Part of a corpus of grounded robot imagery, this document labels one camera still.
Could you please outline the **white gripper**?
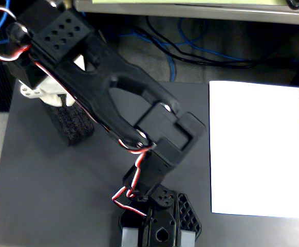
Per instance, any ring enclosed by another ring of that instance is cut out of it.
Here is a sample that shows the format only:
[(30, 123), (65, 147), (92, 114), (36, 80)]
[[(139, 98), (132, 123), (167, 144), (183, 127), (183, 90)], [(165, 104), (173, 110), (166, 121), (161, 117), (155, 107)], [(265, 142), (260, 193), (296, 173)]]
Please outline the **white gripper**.
[(29, 99), (39, 98), (42, 102), (53, 106), (72, 106), (75, 99), (50, 75), (30, 58), (22, 57), (9, 62), (11, 74), (20, 83), (20, 93)]

